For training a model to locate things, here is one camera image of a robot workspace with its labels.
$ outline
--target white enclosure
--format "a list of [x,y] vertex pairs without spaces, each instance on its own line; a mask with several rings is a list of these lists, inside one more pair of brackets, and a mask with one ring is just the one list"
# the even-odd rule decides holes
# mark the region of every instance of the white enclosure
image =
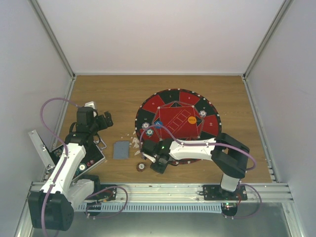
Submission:
[[248,83],[279,174],[289,184],[308,236],[316,207],[316,2],[294,1]]
[[239,74],[282,0],[39,0],[76,74]]
[[[44,142],[51,136],[42,127],[41,105],[65,97],[70,76],[30,4],[5,0],[0,8],[1,166],[0,232],[13,236],[32,181],[40,181],[44,166],[28,136],[37,129]],[[45,109],[54,128],[62,103]]]
[[[244,75],[278,181],[314,236],[315,28],[316,1],[307,0],[4,0],[1,236],[13,236],[31,182],[43,177],[28,137],[36,129],[52,143],[41,105],[84,74]],[[63,109],[45,109],[52,129]]]

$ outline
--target paper scrap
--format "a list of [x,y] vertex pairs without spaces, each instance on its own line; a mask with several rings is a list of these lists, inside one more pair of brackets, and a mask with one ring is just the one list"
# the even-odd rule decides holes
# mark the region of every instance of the paper scrap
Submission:
[[132,143],[139,143],[138,138],[134,137]]

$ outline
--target black segment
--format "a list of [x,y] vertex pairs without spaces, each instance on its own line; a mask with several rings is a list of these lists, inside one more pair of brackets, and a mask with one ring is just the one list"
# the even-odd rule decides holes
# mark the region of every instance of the black segment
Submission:
[[147,122],[151,125],[151,123],[155,117],[154,113],[149,112],[147,110],[143,110],[142,108],[139,109],[138,113],[141,114],[142,116],[138,116],[137,121],[135,121],[137,129],[141,129],[143,123],[145,123],[145,122]]
[[197,109],[198,112],[200,112],[201,110],[204,110],[206,112],[206,116],[216,114],[213,108],[211,107],[211,105],[206,100],[203,100],[202,98],[195,104],[195,108]]
[[206,139],[210,139],[210,138],[214,138],[216,136],[209,134],[207,132],[204,132],[203,130],[201,131],[201,135],[200,135],[200,139],[199,140],[206,140]]
[[164,103],[168,104],[172,101],[180,100],[180,91],[179,90],[164,90],[159,92],[159,96],[164,101]]
[[174,102],[170,107],[182,107],[182,105],[180,105],[177,102]]

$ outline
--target wooden floor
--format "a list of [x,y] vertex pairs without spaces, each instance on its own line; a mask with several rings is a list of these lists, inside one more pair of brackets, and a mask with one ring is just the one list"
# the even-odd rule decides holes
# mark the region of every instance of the wooden floor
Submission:
[[[147,160],[143,172],[136,164],[144,161],[134,155],[138,149],[130,148],[126,160],[114,160],[113,144],[116,141],[132,141],[135,116],[139,106],[154,93],[182,88],[206,97],[217,109],[222,132],[228,133],[250,148],[258,166],[249,171],[243,181],[248,183],[271,182],[259,133],[241,77],[219,76],[78,76],[71,100],[79,105],[95,101],[99,113],[109,111],[114,126],[99,132],[108,147],[103,151],[107,161],[91,173],[99,175],[102,182],[151,182],[151,183],[218,183],[222,171],[211,161],[192,164],[169,165],[164,174],[149,168]],[[69,126],[76,121],[76,108],[69,106],[61,137],[65,138]]]

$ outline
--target robotic arm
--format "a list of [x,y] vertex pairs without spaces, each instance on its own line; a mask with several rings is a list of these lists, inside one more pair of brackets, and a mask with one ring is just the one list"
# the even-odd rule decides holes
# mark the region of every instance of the robotic arm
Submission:
[[248,157],[230,148],[227,152],[224,152],[226,147],[208,145],[212,143],[231,145],[246,153],[250,151],[248,147],[226,133],[221,133],[216,138],[203,141],[179,140],[179,142],[176,142],[170,138],[155,143],[146,140],[141,151],[144,157],[152,162],[151,169],[161,174],[164,173],[167,165],[173,161],[187,158],[213,161],[224,172],[221,188],[233,193],[239,180],[245,177]]
[[44,197],[50,191],[45,208],[45,225],[47,229],[66,231],[74,217],[74,209],[95,191],[94,181],[80,179],[72,184],[76,169],[91,146],[96,146],[93,137],[100,130],[113,126],[111,114],[98,115],[94,102],[78,108],[76,131],[70,131],[65,139],[68,147],[68,158],[65,149],[49,180],[39,192],[31,192],[28,198],[31,220],[34,228],[41,228],[41,208]]

